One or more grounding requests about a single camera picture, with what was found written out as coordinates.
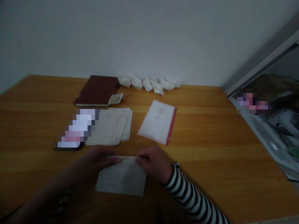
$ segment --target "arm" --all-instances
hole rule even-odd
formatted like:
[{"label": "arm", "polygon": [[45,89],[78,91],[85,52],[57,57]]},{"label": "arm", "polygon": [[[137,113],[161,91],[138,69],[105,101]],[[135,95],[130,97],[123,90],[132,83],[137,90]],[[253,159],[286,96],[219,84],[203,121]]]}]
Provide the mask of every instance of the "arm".
[{"label": "arm", "polygon": [[158,146],[140,151],[137,154],[136,162],[148,176],[161,182],[170,191],[196,223],[230,223],[225,215],[187,180],[179,168],[170,165]]},{"label": "arm", "polygon": [[100,170],[113,164],[122,162],[119,158],[103,160],[103,156],[115,155],[112,149],[101,149],[95,146],[72,165],[58,173],[43,188],[41,188],[28,202],[26,202],[7,223],[29,223],[36,218],[43,206],[58,193],[71,188],[80,180],[97,174]]}]

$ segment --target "wood grain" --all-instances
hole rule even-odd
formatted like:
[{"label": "wood grain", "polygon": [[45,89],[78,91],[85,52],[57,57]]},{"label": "wood grain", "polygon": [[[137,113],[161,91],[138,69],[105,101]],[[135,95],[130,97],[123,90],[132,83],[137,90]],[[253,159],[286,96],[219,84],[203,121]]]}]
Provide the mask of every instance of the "wood grain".
[{"label": "wood grain", "polygon": [[[23,204],[55,173],[86,153],[54,152],[53,144],[77,107],[72,102],[87,79],[29,75],[0,96],[0,211]],[[164,96],[120,87],[133,110],[131,136],[114,148],[124,156],[155,142],[137,135],[153,99],[176,106],[169,146],[171,160],[201,188],[233,223],[299,214],[299,196],[220,87],[183,85]],[[144,198],[95,193],[96,178],[76,187],[63,222],[156,222],[191,220],[158,183],[147,178]]]}]

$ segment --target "pink card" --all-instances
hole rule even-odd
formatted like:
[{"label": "pink card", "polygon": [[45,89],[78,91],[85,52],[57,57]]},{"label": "pink card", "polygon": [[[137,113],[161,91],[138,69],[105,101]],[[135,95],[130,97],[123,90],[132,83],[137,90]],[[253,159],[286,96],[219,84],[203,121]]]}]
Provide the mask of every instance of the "pink card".
[{"label": "pink card", "polygon": [[169,145],[176,114],[176,107],[153,100],[137,134]]}]

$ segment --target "phone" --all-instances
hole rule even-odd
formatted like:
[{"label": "phone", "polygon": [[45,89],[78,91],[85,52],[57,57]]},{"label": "phone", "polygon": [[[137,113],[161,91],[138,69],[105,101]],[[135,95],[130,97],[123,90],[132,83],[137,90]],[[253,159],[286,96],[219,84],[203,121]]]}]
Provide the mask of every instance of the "phone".
[{"label": "phone", "polygon": [[73,115],[70,125],[65,127],[62,136],[54,144],[54,151],[80,150],[99,119],[99,109],[77,109],[77,114]]}]

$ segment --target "striped sleeve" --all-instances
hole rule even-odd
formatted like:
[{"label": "striped sleeve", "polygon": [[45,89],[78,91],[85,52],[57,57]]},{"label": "striped sleeve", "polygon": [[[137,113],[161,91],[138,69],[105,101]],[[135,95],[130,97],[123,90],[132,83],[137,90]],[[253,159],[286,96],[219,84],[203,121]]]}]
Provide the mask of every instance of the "striped sleeve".
[{"label": "striped sleeve", "polygon": [[190,183],[179,168],[173,166],[173,174],[164,186],[187,211],[195,223],[230,224],[225,215]]}]

